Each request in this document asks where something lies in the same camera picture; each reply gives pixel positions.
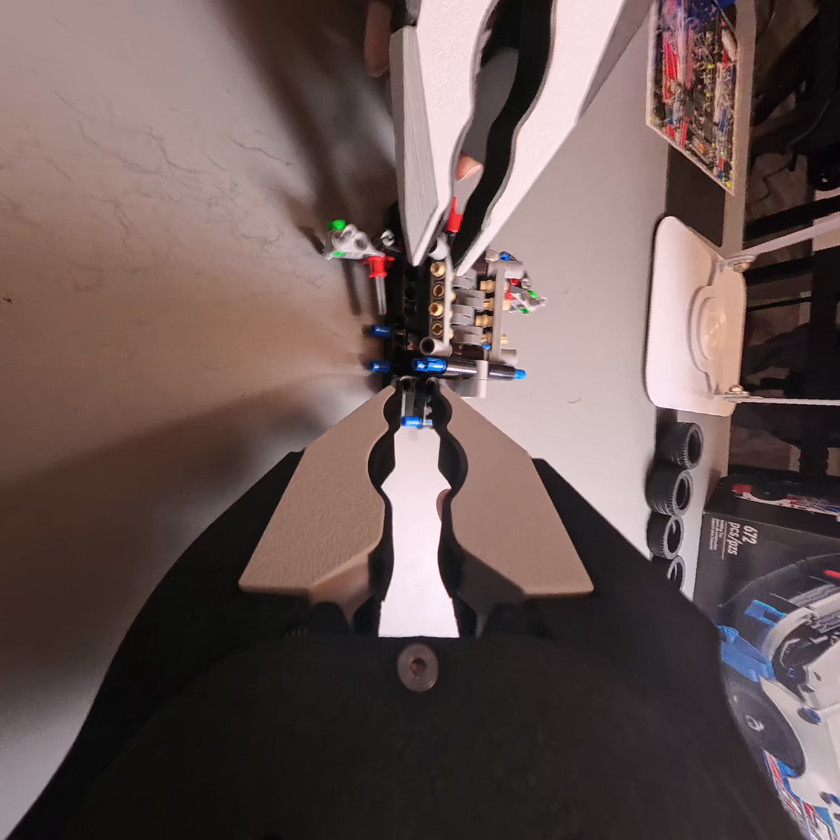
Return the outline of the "printed lego instruction booklet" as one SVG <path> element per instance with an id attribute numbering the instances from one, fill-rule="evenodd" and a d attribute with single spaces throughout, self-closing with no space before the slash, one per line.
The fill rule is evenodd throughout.
<path id="1" fill-rule="evenodd" d="M 646 122 L 734 194 L 739 46 L 729 2 L 655 1 L 648 41 Z"/>

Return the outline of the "black lego beam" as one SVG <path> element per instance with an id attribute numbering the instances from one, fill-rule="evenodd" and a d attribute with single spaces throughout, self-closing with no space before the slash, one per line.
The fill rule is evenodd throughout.
<path id="1" fill-rule="evenodd" d="M 422 430 L 434 428 L 434 392 L 438 389 L 439 377 L 421 374 L 419 376 L 395 376 L 391 384 L 401 393 L 400 428 Z"/>

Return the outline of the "black race car lego box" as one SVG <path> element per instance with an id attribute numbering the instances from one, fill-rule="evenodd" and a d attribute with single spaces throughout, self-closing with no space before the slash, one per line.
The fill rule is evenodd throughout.
<path id="1" fill-rule="evenodd" d="M 838 479 L 732 474 L 703 513 L 693 601 L 731 713 L 803 836 L 838 838 Z"/>

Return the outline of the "lego car chassis assembly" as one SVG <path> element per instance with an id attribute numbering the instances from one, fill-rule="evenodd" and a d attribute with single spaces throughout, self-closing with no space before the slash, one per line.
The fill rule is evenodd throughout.
<path id="1" fill-rule="evenodd" d="M 381 343 L 366 369 L 382 379 L 448 380 L 460 396 L 482 398 L 489 382 L 520 382 L 527 374 L 509 344 L 505 317 L 547 304 L 520 260 L 486 250 L 457 269 L 451 247 L 463 216 L 457 198 L 442 231 L 415 265 L 404 242 L 398 205 L 390 223 L 371 237 L 341 218 L 328 222 L 325 259 L 357 263 L 374 283 L 379 322 L 367 333 Z"/>

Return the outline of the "black mat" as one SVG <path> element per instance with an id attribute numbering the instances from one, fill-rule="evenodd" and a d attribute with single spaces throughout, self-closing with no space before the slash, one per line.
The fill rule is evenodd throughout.
<path id="1" fill-rule="evenodd" d="M 736 167 L 740 180 L 730 194 L 682 152 L 669 146 L 665 214 L 693 229 L 718 253 L 732 256 L 742 249 L 747 173 L 746 163 Z"/>

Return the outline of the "person's left hand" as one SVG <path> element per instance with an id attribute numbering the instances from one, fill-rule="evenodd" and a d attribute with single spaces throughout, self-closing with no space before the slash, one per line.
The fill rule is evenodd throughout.
<path id="1" fill-rule="evenodd" d="M 394 1 L 370 1 L 364 28 L 364 64 L 369 76 L 385 77 L 390 68 L 390 41 Z M 483 165 L 461 153 L 455 168 L 455 180 L 461 182 L 480 173 Z"/>

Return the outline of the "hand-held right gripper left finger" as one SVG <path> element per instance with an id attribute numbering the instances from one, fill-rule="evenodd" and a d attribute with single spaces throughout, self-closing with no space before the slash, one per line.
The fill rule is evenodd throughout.
<path id="1" fill-rule="evenodd" d="M 392 505 L 403 387 L 389 384 L 305 448 L 238 587 L 337 606 L 378 634 L 393 573 Z"/>

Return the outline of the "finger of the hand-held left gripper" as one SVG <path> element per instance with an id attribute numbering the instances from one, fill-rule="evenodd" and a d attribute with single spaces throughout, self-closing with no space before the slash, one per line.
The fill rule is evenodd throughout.
<path id="1" fill-rule="evenodd" d="M 406 257 L 426 258 L 449 214 L 497 2 L 394 2 L 389 45 L 398 205 Z"/>
<path id="2" fill-rule="evenodd" d="M 545 110 L 533 125 L 544 142 L 544 157 L 483 164 L 455 237 L 458 268 L 470 265 L 499 233 L 594 101 L 634 37 L 634 3 L 555 2 L 554 25 L 553 60 L 542 95 Z"/>

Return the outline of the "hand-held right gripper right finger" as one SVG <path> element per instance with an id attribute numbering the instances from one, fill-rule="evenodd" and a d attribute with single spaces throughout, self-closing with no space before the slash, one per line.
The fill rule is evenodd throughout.
<path id="1" fill-rule="evenodd" d="M 437 469 L 450 494 L 437 565 L 458 635 L 504 605 L 586 597 L 594 585 L 529 452 L 450 387 L 434 392 Z"/>

